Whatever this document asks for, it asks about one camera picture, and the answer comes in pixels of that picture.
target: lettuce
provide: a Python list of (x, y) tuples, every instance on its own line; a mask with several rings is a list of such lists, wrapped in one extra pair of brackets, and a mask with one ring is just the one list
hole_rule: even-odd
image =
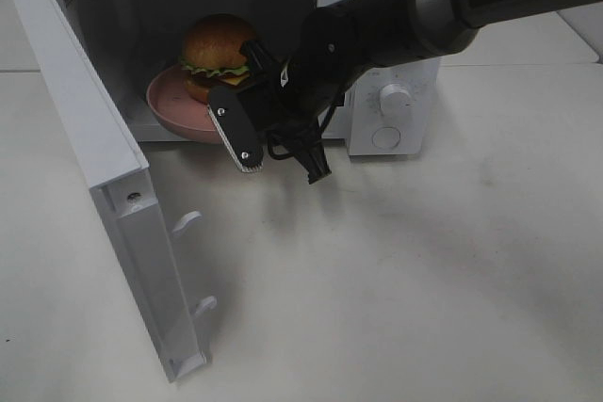
[(194, 66), (188, 63), (183, 56), (180, 56), (180, 64), (184, 70), (190, 71), (191, 74), (198, 74), (199, 72), (204, 72), (205, 77), (214, 77), (214, 76), (222, 76), (226, 74), (232, 75), (243, 75), (245, 72), (249, 70), (247, 65), (239, 66), (238, 68), (220, 68), (219, 70), (208, 70), (207, 68), (202, 68), (200, 66)]

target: robotic arm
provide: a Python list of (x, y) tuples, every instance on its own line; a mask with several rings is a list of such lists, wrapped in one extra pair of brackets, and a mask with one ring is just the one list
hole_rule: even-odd
[(259, 41), (244, 43), (253, 82), (213, 88), (210, 116), (239, 169), (261, 169), (263, 134), (269, 155), (296, 158), (312, 184), (330, 174), (321, 135), (335, 106), (369, 69), (455, 54), (485, 25), (597, 1), (342, 0), (307, 16), (300, 47), (284, 62)]

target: microwave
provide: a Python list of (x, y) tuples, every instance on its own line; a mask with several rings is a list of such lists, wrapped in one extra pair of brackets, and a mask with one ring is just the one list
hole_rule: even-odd
[[(153, 78), (177, 62), (199, 18), (232, 13), (285, 58), (302, 20), (338, 0), (14, 0), (91, 197), (169, 381), (208, 363), (205, 319), (217, 305), (181, 278), (174, 243), (201, 217), (168, 227), (139, 142), (182, 141), (145, 101)], [(325, 138), (349, 155), (418, 153), (439, 58), (363, 75), (338, 106)]]

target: microwave knob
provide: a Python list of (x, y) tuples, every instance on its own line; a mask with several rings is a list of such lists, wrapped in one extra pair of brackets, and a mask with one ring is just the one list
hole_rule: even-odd
[(413, 95), (400, 84), (389, 84), (379, 91), (379, 108), (386, 117), (403, 115), (411, 107)]

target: table surface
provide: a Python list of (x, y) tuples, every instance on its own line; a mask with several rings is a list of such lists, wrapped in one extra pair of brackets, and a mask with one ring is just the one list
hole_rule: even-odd
[(603, 67), (443, 68), (423, 152), (144, 146), (214, 361), (163, 375), (37, 73), (0, 74), (0, 400), (598, 401)]
[[(35, 71), (38, 63), (12, 0), (0, 0), (0, 72)], [(595, 63), (598, 55), (557, 14), (492, 24), (443, 65)]]

